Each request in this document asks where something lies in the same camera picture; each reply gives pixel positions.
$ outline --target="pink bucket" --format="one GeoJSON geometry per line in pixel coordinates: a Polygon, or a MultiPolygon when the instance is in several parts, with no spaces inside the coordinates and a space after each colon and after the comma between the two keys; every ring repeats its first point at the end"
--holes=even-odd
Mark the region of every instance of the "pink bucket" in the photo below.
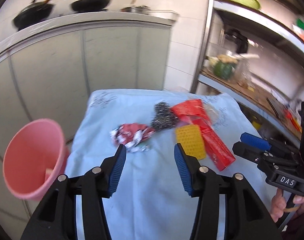
{"type": "Polygon", "coordinates": [[[70,152],[58,123],[39,119],[25,125],[10,141],[3,161],[9,191],[20,199],[39,201],[58,175],[70,152]]]}

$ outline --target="black kettle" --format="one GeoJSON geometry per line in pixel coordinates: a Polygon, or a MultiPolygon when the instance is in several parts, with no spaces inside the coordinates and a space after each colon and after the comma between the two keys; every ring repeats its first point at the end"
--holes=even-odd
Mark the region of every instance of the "black kettle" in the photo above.
{"type": "Polygon", "coordinates": [[[225,38],[229,41],[233,41],[236,44],[236,53],[247,53],[248,41],[247,37],[243,36],[239,30],[228,29],[225,31],[225,38]]]}

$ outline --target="black wok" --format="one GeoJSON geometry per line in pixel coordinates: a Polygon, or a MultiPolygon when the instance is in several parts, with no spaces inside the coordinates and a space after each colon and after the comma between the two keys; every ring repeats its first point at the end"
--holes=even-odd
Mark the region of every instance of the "black wok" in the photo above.
{"type": "Polygon", "coordinates": [[[71,3],[71,8],[78,13],[98,12],[108,6],[109,3],[110,0],[78,0],[71,3]]]}
{"type": "Polygon", "coordinates": [[[35,1],[32,0],[32,3],[13,19],[13,23],[19,31],[46,19],[54,7],[53,4],[48,3],[50,0],[44,0],[43,2],[35,1]]]}

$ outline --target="stainless steel pot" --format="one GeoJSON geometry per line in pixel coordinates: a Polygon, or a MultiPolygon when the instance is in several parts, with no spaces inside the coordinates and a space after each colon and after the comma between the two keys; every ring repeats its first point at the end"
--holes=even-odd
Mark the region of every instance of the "stainless steel pot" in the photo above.
{"type": "Polygon", "coordinates": [[[150,7],[142,5],[142,6],[132,6],[132,7],[125,7],[121,9],[121,12],[131,12],[131,13],[140,13],[140,14],[150,14],[150,7]]]}

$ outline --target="silver bolt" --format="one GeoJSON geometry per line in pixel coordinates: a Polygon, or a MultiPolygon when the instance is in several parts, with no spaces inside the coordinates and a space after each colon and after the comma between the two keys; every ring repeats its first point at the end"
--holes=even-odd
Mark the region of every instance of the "silver bolt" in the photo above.
{"type": "Polygon", "coordinates": [[[199,171],[202,172],[202,173],[207,173],[207,172],[208,172],[208,167],[206,167],[206,166],[201,166],[201,167],[199,168],[199,171]]]}
{"type": "Polygon", "coordinates": [[[100,167],[94,167],[94,168],[92,169],[92,172],[93,172],[94,174],[100,173],[101,171],[102,171],[102,169],[101,169],[100,167]]]}
{"type": "Polygon", "coordinates": [[[58,181],[65,181],[66,180],[66,176],[64,175],[64,174],[62,174],[62,175],[60,175],[60,176],[58,176],[58,181]]]}
{"type": "Polygon", "coordinates": [[[238,180],[242,180],[242,179],[244,179],[244,176],[241,173],[236,173],[235,178],[238,180]]]}

